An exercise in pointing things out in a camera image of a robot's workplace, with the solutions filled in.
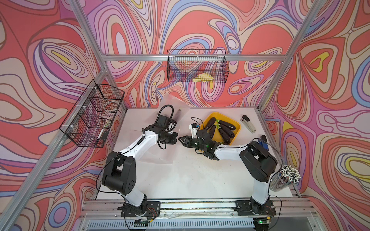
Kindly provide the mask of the clear zip-top plastic bag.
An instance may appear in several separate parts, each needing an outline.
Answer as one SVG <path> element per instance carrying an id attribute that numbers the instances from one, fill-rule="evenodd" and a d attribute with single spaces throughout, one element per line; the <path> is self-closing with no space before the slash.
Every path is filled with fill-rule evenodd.
<path id="1" fill-rule="evenodd" d="M 171 117 L 172 115 L 172 119 L 175 120 L 176 122 L 180 122 L 182 118 L 190 110 L 190 105 L 188 105 L 180 98 L 173 96 L 171 94 L 166 94 L 163 97 L 158 107 L 158 113 L 165 105 L 171 105 L 171 107 L 170 106 L 165 107 L 160 114 L 165 115 L 167 117 Z"/>

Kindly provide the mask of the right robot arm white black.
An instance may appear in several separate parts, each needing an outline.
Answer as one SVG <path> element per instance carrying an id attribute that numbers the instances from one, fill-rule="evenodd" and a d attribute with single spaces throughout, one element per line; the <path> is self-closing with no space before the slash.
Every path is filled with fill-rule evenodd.
<path id="1" fill-rule="evenodd" d="M 253 177 L 253 193 L 250 198 L 252 212 L 262 214 L 270 201 L 269 182 L 278 164 L 276 158 L 259 142 L 251 140 L 248 144 L 230 146 L 211 139 L 205 130 L 178 138 L 186 148 L 195 149 L 196 153 L 210 160 L 241 161 Z"/>

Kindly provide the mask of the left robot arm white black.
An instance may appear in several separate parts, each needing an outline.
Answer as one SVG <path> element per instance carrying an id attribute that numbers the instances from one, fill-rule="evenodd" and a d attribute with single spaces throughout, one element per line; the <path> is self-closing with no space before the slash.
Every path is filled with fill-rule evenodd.
<path id="1" fill-rule="evenodd" d="M 111 152 L 102 172 L 102 185 L 120 194 L 133 213 L 142 215 L 147 210 L 147 197 L 136 186 L 136 161 L 152 146 L 177 142 L 178 133 L 173 132 L 177 122 L 171 117 L 157 116 L 154 124 L 142 129 L 142 135 L 119 152 Z"/>

